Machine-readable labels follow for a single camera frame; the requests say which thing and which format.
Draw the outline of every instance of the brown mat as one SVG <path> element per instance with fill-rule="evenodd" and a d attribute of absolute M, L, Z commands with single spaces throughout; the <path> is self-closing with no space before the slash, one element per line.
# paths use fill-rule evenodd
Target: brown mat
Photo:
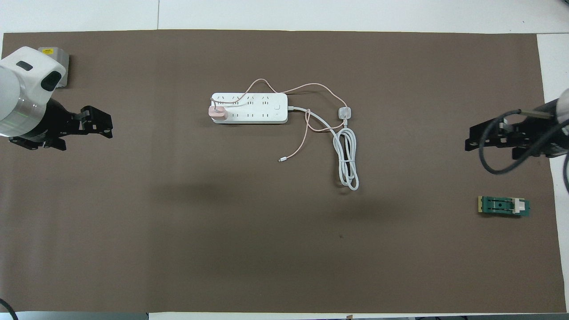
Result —
<path fill-rule="evenodd" d="M 6 34 L 3 54 L 21 46 L 69 52 L 54 98 L 115 130 L 65 152 L 0 140 L 0 296 L 17 310 L 566 311 L 548 161 L 498 177 L 463 151 L 471 125 L 543 103 L 535 35 L 61 32 Z M 258 77 L 347 101 L 360 190 L 337 186 L 327 133 L 277 162 L 300 113 L 211 121 L 212 93 Z M 317 91 L 290 104 L 337 124 Z M 531 216 L 478 214 L 479 195 Z"/>

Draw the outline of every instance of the plug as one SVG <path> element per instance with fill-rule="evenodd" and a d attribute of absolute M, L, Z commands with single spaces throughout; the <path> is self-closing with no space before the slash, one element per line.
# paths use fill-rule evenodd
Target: plug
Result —
<path fill-rule="evenodd" d="M 338 118 L 340 120 L 347 120 L 352 117 L 352 108 L 348 106 L 343 106 L 342 108 L 338 109 Z"/>
<path fill-rule="evenodd" d="M 214 120 L 226 120 L 227 119 L 227 110 L 225 110 L 222 106 L 217 106 L 217 108 L 213 105 L 209 106 L 208 110 L 209 116 Z"/>

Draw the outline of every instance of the robotic end effector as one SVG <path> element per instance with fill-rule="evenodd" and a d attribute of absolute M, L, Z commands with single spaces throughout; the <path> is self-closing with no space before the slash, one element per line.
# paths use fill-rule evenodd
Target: robotic end effector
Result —
<path fill-rule="evenodd" d="M 505 117 L 511 114 L 527 116 L 527 119 L 509 124 Z M 511 165 L 501 170 L 491 168 L 484 158 L 484 147 L 511 147 Z M 528 157 L 545 155 L 548 158 L 567 154 L 563 168 L 563 178 L 569 191 L 567 162 L 569 161 L 569 89 L 561 96 L 534 110 L 516 109 L 497 118 L 482 122 L 470 128 L 469 138 L 464 142 L 464 150 L 479 150 L 482 166 L 492 174 L 504 174 L 518 167 Z"/>
<path fill-rule="evenodd" d="M 78 114 L 54 99 L 65 68 L 49 56 L 22 47 L 0 60 L 0 136 L 29 150 L 65 150 L 63 136 L 98 133 L 112 138 L 111 116 L 92 106 Z"/>

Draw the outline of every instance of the white plug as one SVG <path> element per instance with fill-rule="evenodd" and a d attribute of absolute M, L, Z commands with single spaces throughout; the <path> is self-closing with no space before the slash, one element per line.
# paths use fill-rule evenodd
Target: white plug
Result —
<path fill-rule="evenodd" d="M 338 118 L 340 120 L 347 120 L 352 117 L 352 108 L 348 106 L 343 106 L 342 108 L 338 109 Z"/>

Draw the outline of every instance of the white power strip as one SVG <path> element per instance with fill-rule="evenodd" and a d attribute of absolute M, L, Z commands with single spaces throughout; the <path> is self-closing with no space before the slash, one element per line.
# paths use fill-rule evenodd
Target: white power strip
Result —
<path fill-rule="evenodd" d="M 219 92 L 212 95 L 216 101 L 226 103 L 214 103 L 217 111 L 223 112 L 223 116 L 212 117 L 217 124 L 284 124 L 288 120 L 288 98 L 284 93 L 247 93 L 239 101 L 243 93 Z"/>

